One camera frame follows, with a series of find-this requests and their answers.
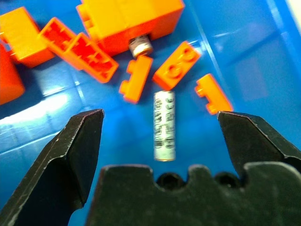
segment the blue surface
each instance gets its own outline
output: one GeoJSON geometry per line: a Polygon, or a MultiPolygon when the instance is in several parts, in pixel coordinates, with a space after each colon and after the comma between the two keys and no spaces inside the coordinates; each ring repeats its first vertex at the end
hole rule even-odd
{"type": "MultiPolygon", "coordinates": [[[[301,38],[284,0],[185,0],[186,9],[175,32],[153,42],[154,63],[137,105],[118,93],[129,52],[115,57],[120,67],[108,84],[100,84],[60,58],[33,69],[17,68],[26,86],[19,99],[0,106],[0,209],[45,144],[74,114],[105,110],[99,161],[84,209],[71,226],[87,217],[98,174],[108,164],[140,163],[154,177],[174,171],[186,178],[192,164],[204,164],[216,174],[234,172],[216,116],[199,98],[196,80],[212,73],[235,111],[266,119],[301,149],[301,38]],[[174,89],[176,93],[176,154],[173,162],[153,159],[154,72],[184,40],[202,58],[174,89]]],[[[84,31],[75,7],[79,0],[2,0],[0,14],[26,6],[43,27],[56,16],[74,32],[84,31]]]]}

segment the lego stud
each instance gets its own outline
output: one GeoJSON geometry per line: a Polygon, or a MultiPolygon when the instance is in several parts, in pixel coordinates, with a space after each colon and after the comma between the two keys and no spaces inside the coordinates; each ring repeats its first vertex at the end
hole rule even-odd
{"type": "Polygon", "coordinates": [[[171,78],[178,78],[182,74],[182,68],[180,64],[170,65],[167,74],[171,78]]]}
{"type": "Polygon", "coordinates": [[[77,11],[78,11],[78,13],[79,13],[79,15],[80,15],[80,17],[83,21],[90,20],[90,17],[88,15],[87,10],[86,10],[84,5],[78,5],[76,7],[76,9],[77,9],[77,11]]]}
{"type": "Polygon", "coordinates": [[[140,55],[149,55],[153,52],[151,42],[147,35],[141,35],[130,40],[129,49],[134,58],[140,55]]]}
{"type": "Polygon", "coordinates": [[[93,23],[92,23],[91,20],[86,20],[86,21],[84,22],[84,26],[85,26],[86,29],[88,29],[88,28],[93,27],[93,23]]]}
{"type": "Polygon", "coordinates": [[[97,32],[96,32],[96,29],[95,27],[90,27],[87,29],[88,33],[89,33],[89,36],[90,38],[95,41],[95,42],[98,42],[99,39],[98,39],[98,35],[97,35],[97,32]]]}
{"type": "Polygon", "coordinates": [[[136,65],[136,61],[135,60],[131,60],[128,63],[128,66],[127,66],[127,73],[132,74],[134,72],[134,70],[135,70],[135,65],[136,65]]]}
{"type": "Polygon", "coordinates": [[[190,48],[186,48],[184,49],[184,52],[183,52],[183,55],[182,55],[182,59],[185,60],[185,61],[193,61],[194,58],[196,57],[196,52],[193,51],[192,49],[190,48]]]}
{"type": "Polygon", "coordinates": [[[127,91],[127,87],[128,87],[128,81],[127,81],[127,80],[124,80],[124,81],[121,83],[121,85],[120,85],[119,93],[125,94],[126,91],[127,91]]]}

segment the orange lego brick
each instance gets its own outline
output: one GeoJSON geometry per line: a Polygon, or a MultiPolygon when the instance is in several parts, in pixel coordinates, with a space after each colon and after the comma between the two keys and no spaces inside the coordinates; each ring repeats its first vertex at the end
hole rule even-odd
{"type": "Polygon", "coordinates": [[[77,11],[90,38],[110,56],[128,50],[130,38],[118,3],[115,0],[82,0],[82,3],[77,11]]]}
{"type": "Polygon", "coordinates": [[[128,25],[129,39],[150,34],[157,24],[153,0],[115,0],[128,25]]]}
{"type": "Polygon", "coordinates": [[[0,43],[0,105],[20,97],[24,92],[19,74],[0,43]]]}
{"type": "Polygon", "coordinates": [[[9,44],[12,59],[35,67],[54,55],[37,39],[39,29],[24,7],[0,16],[0,37],[9,44]]]}
{"type": "Polygon", "coordinates": [[[101,83],[108,82],[119,66],[84,33],[78,34],[66,54],[78,60],[83,70],[101,83]]]}
{"type": "Polygon", "coordinates": [[[127,72],[132,74],[131,78],[129,81],[123,81],[119,89],[119,93],[124,94],[126,101],[133,104],[138,103],[152,62],[153,59],[147,56],[139,56],[137,60],[130,61],[127,72]]]}
{"type": "Polygon", "coordinates": [[[56,53],[64,61],[70,63],[77,70],[82,70],[83,67],[79,61],[66,54],[67,48],[75,38],[76,34],[55,17],[46,24],[38,35],[38,39],[43,41],[51,51],[56,53]]]}
{"type": "Polygon", "coordinates": [[[200,57],[201,55],[185,41],[155,72],[152,80],[169,91],[178,84],[200,57]]]}
{"type": "Polygon", "coordinates": [[[219,111],[233,111],[231,103],[211,74],[199,79],[197,84],[195,91],[200,97],[208,99],[209,103],[206,108],[210,114],[216,114],[219,111]]]}
{"type": "Polygon", "coordinates": [[[181,0],[151,0],[157,16],[157,23],[150,33],[152,40],[174,32],[185,8],[181,0]]]}
{"type": "Polygon", "coordinates": [[[172,33],[184,7],[182,0],[82,0],[77,10],[90,38],[113,56],[138,36],[172,33]]]}

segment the blue plastic tray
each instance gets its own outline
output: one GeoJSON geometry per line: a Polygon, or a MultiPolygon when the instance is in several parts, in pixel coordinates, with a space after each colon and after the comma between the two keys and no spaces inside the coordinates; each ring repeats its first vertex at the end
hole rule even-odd
{"type": "MultiPolygon", "coordinates": [[[[86,206],[69,225],[84,225],[100,169],[108,164],[147,164],[154,177],[173,171],[186,178],[192,164],[216,174],[234,172],[216,116],[194,87],[206,73],[217,79],[235,111],[266,119],[301,149],[301,38],[284,0],[184,0],[175,32],[153,42],[154,63],[137,105],[118,93],[129,52],[115,57],[120,67],[108,84],[100,84],[60,58],[33,69],[19,65],[26,86],[19,99],[0,106],[0,209],[45,144],[79,112],[105,110],[101,148],[86,206]],[[176,154],[173,162],[153,159],[153,94],[160,88],[154,72],[178,45],[188,40],[202,58],[174,89],[176,154]]],[[[43,27],[56,16],[74,32],[84,31],[75,7],[79,0],[0,0],[0,14],[25,6],[43,27]]]]}

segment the cylindrical battery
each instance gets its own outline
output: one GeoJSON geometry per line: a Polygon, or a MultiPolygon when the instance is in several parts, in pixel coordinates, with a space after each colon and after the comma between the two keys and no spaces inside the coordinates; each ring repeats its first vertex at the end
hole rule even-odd
{"type": "Polygon", "coordinates": [[[151,42],[147,35],[141,35],[130,40],[129,49],[134,58],[139,55],[149,55],[153,52],[151,42]]]}
{"type": "Polygon", "coordinates": [[[154,157],[157,161],[175,160],[174,92],[161,91],[154,97],[154,157]]]}

